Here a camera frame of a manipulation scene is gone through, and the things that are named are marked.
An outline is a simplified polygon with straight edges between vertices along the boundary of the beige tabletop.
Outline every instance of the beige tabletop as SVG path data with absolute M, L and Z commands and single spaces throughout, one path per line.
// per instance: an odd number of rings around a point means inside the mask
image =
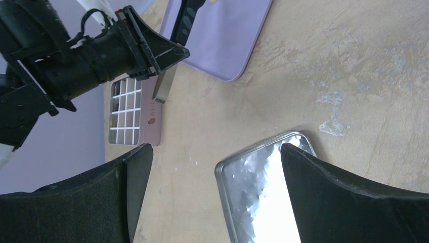
M 156 30 L 166 2 L 143 16 Z M 179 66 L 136 242 L 229 242 L 215 165 L 288 130 L 329 163 L 429 192 L 428 99 L 427 0 L 274 0 L 238 81 Z M 106 140 L 106 160 L 130 149 Z

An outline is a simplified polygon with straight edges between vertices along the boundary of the white grid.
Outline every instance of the white grid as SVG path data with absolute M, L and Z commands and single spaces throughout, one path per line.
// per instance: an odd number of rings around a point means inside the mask
M 109 142 L 137 145 L 140 132 L 141 81 L 124 78 L 112 85 Z

